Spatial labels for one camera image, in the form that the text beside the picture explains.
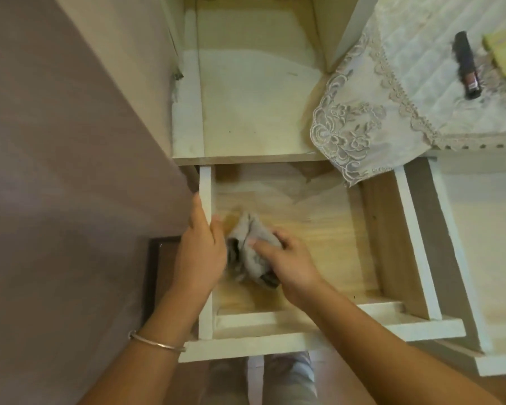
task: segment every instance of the open drawer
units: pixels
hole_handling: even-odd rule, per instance
[[[185,0],[185,8],[167,8],[184,15],[168,20],[184,28],[173,34],[183,74],[173,103],[174,161],[323,159],[309,138],[313,110],[376,3]]]
[[[422,158],[405,170],[441,310],[467,330],[422,346],[482,376],[506,374],[506,156]]]
[[[465,335],[443,318],[402,168],[347,189],[327,161],[204,166],[207,217],[229,232],[241,211],[308,245],[323,276],[406,341]],[[180,361],[318,349],[324,337],[280,289],[223,278]]]

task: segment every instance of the hand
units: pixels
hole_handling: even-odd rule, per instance
[[[193,196],[189,228],[182,235],[174,266],[173,287],[208,298],[227,265],[223,225],[214,216],[208,225],[198,193]]]
[[[264,240],[254,240],[251,247],[270,262],[287,300],[302,308],[304,298],[318,288],[324,279],[302,240],[279,228],[273,233],[283,245],[283,249],[272,246]]]

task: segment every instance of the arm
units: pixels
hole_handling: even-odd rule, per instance
[[[138,334],[182,347],[226,263],[222,224],[214,218],[208,225],[196,194],[190,227],[183,234],[176,255],[172,285]],[[160,405],[178,356],[174,351],[131,340],[79,405]]]
[[[284,249],[257,240],[287,299],[315,322],[378,404],[449,405],[500,402],[440,361],[407,345],[330,286],[305,245],[289,233],[274,234]]]

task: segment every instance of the person's left hand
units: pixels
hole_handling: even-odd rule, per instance
[[[189,228],[176,255],[173,287],[208,298],[227,265],[227,245],[218,216],[208,225],[198,193],[193,196]]]

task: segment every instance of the white quilted fabric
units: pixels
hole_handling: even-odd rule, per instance
[[[378,30],[386,59],[430,140],[452,148],[506,142],[506,80],[482,47],[484,34],[506,28],[506,0],[379,0]],[[467,31],[484,86],[464,99],[452,41]]]

